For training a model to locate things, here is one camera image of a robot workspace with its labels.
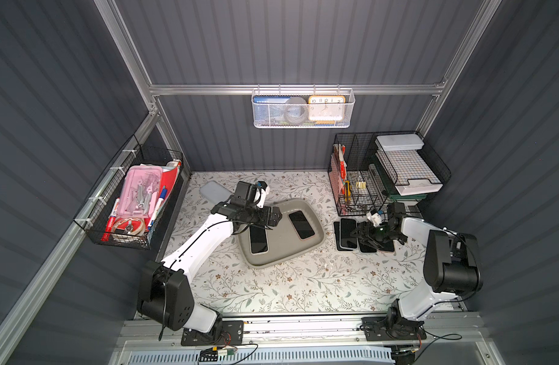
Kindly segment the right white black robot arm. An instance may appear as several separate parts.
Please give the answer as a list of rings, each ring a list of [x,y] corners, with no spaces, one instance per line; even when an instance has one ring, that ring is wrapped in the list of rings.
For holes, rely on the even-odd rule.
[[[388,205],[385,219],[379,211],[371,210],[350,236],[360,245],[381,251],[395,241],[415,241],[425,247],[422,281],[405,297],[396,299],[387,316],[377,322],[391,337],[418,334],[436,307],[465,301],[483,287],[477,238],[411,216],[402,203]]]

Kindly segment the beige plastic storage tray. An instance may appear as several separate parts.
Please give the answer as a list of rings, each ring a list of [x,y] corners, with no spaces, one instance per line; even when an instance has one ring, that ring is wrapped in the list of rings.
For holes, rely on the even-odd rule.
[[[325,230],[317,217],[314,209],[304,199],[289,199],[284,202],[276,202],[282,213],[279,224],[267,230],[267,241],[269,251],[263,254],[253,255],[250,253],[249,229],[238,235],[238,243],[244,260],[252,269],[265,269],[281,262],[294,259],[300,255],[312,251],[320,246],[326,238]],[[307,240],[301,240],[288,218],[290,213],[303,211],[315,235]]]

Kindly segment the black phone pink case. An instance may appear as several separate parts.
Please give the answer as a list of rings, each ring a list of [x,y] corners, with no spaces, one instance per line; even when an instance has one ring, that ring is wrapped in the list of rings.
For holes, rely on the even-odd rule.
[[[362,253],[375,253],[378,252],[378,248],[372,243],[365,240],[360,240],[358,242],[358,249]]]
[[[340,221],[340,242],[339,248],[345,251],[352,251],[358,248],[357,238],[352,235],[357,228],[356,220],[342,218]]]
[[[393,240],[385,240],[378,243],[378,250],[382,252],[395,252]]]

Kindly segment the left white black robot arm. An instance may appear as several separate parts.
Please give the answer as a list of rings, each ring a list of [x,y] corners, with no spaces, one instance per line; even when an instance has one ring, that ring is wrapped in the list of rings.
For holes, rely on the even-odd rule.
[[[221,314],[195,302],[192,280],[223,241],[251,227],[270,229],[279,224],[279,208],[265,204],[269,192],[264,181],[239,182],[185,243],[162,261],[147,262],[141,271],[137,312],[164,329],[187,329],[218,339]]]

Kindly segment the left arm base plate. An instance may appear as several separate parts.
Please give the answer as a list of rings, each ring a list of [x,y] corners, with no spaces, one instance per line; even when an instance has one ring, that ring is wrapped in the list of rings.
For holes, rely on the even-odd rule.
[[[180,345],[190,346],[225,346],[241,345],[244,337],[244,322],[239,320],[216,322],[214,327],[207,333],[183,330]]]

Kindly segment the black phone cream case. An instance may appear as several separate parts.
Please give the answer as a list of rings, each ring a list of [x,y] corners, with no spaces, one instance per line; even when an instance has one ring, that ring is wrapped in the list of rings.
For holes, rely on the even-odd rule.
[[[251,226],[249,228],[250,253],[253,255],[267,253],[269,245],[267,241],[267,230],[265,228]]]

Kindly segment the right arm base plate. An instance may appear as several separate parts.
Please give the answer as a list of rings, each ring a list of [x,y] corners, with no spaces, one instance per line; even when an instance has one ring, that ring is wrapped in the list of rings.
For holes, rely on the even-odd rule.
[[[427,339],[422,328],[424,322],[404,318],[390,319],[385,316],[363,317],[359,329],[369,342],[409,341]]]

